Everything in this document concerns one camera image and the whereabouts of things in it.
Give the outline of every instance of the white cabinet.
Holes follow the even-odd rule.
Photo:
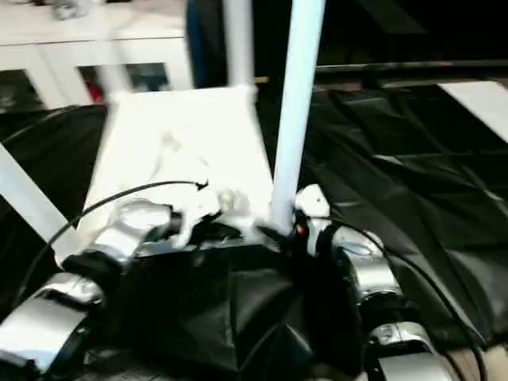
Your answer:
[[[132,90],[191,89],[184,11],[184,0],[144,0],[57,21],[47,6],[0,1],[0,71],[23,70],[48,109],[92,103],[83,75],[108,64],[126,69]],[[140,84],[150,73],[158,83]]]
[[[40,99],[44,108],[55,109],[68,104],[68,99],[52,77],[52,71],[36,45],[0,46],[0,97],[2,101],[9,102],[6,99],[10,97],[9,92],[11,90],[20,91],[21,89],[18,88],[20,85],[31,86],[35,92],[35,98]]]

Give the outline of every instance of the black tarp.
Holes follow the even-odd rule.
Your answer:
[[[273,166],[279,104],[260,94],[257,109]],[[83,205],[104,116],[102,107],[85,107],[0,119],[6,147],[66,216]],[[506,144],[437,87],[318,92],[300,185],[319,183],[333,215],[429,271],[490,345],[508,331],[505,158]],[[8,205],[1,211],[6,312],[42,242]],[[55,270],[51,262],[38,280]],[[308,270],[316,277],[316,268]],[[439,346],[460,346],[460,331],[432,291],[403,266],[398,277]],[[339,287],[323,291],[331,306],[343,305]],[[176,372],[169,379],[274,379],[281,369],[290,377],[318,361],[317,347],[353,372],[360,362],[346,356],[350,326],[328,322],[319,328],[329,337],[310,339],[304,296],[291,262],[273,252],[146,260],[110,305],[98,343],[124,350],[90,354],[83,378],[148,379],[167,368]]]

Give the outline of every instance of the quadruped robot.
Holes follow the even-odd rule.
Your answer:
[[[0,379],[61,377],[83,364],[90,335],[97,329],[102,306],[129,271],[143,244],[168,240],[183,229],[184,212],[171,206],[134,199],[117,208],[107,226],[79,253],[63,263],[39,290],[0,325]],[[256,224],[218,220],[242,232],[245,245],[265,245],[267,234]],[[350,289],[370,380],[452,380],[423,328],[418,311],[403,294],[380,239],[295,210],[294,229],[284,237],[294,260],[326,260]],[[316,314],[326,314],[317,310]]]

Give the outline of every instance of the white cylinder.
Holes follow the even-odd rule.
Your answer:
[[[282,233],[291,230],[324,12],[325,0],[293,0],[271,197],[271,222]]]
[[[46,242],[67,223],[23,168],[0,144],[0,194]],[[80,249],[78,233],[70,228],[52,245],[58,264]]]
[[[228,85],[254,83],[252,1],[224,0],[225,46],[228,59]]]

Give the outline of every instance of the cabinet door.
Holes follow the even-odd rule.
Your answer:
[[[105,90],[186,90],[192,88],[183,38],[80,41],[41,45],[66,95],[74,103],[101,102]],[[98,68],[120,64],[104,83]]]
[[[36,45],[0,46],[0,113],[68,103]]]

